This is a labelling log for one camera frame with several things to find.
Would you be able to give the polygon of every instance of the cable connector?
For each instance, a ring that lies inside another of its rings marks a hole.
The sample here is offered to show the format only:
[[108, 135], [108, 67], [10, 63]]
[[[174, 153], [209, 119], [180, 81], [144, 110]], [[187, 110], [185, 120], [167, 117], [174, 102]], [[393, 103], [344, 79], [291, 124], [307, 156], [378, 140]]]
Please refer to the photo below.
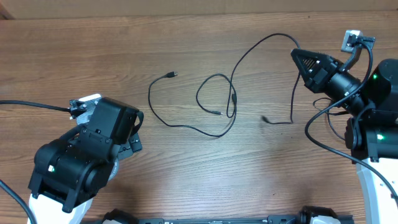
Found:
[[167, 78], [173, 78], [173, 77], [176, 77], [177, 75], [178, 75], [177, 72], [169, 72], [169, 73], [167, 73], [167, 74], [165, 75], [165, 77], [167, 77]]
[[238, 102], [238, 97], [236, 96], [235, 93], [232, 94], [232, 102], [236, 105], [236, 103]]
[[71, 119], [75, 119], [82, 115], [83, 113], [87, 112], [87, 109], [85, 108], [85, 102], [79, 101], [79, 100], [70, 100], [69, 101], [70, 105], [70, 115]]

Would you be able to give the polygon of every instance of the green led light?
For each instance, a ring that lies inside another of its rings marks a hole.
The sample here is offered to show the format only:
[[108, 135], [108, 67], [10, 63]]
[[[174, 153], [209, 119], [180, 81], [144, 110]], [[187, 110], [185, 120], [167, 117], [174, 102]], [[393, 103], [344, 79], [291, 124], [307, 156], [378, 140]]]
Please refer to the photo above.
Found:
[[384, 139], [384, 136], [381, 135], [381, 134], [377, 134], [377, 139], [378, 139], [378, 140], [383, 140], [383, 139]]
[[53, 165], [49, 165], [49, 172], [55, 172], [55, 168]]

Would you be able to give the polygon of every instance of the wooden table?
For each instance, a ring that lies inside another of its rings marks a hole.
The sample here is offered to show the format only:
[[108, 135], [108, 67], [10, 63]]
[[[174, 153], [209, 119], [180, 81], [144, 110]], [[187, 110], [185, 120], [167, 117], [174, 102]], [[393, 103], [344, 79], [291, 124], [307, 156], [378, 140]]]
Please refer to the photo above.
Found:
[[[155, 110], [172, 124], [222, 132], [225, 116], [205, 113], [195, 93], [211, 74], [230, 75], [234, 64], [258, 40], [274, 32], [294, 36], [303, 49], [340, 52], [346, 29], [375, 36], [374, 66], [398, 55], [398, 14], [379, 12], [277, 13], [223, 16], [115, 17], [99, 19], [0, 21], [0, 100], [68, 106], [92, 93], [142, 110], [144, 150], [121, 162], [114, 180], [101, 189], [86, 218], [120, 208], [139, 218], [261, 217], [297, 213], [303, 205], [331, 207], [364, 223], [364, 202], [351, 162], [312, 144], [306, 122], [317, 112], [315, 95], [300, 80], [294, 124], [288, 121], [297, 68], [295, 46], [273, 37], [252, 51], [234, 77], [238, 117], [232, 130], [215, 139], [196, 131], [168, 128], [149, 110], [152, 80], [171, 71], [179, 76], [152, 87]], [[363, 77], [363, 53], [351, 70]], [[225, 111], [228, 85], [216, 78], [200, 93], [208, 108]], [[0, 107], [0, 177], [24, 200], [40, 146], [75, 125], [69, 115], [17, 105]], [[332, 118], [340, 134], [347, 116]], [[324, 117], [313, 135], [345, 152]], [[0, 222], [25, 223], [26, 215], [0, 191]]]

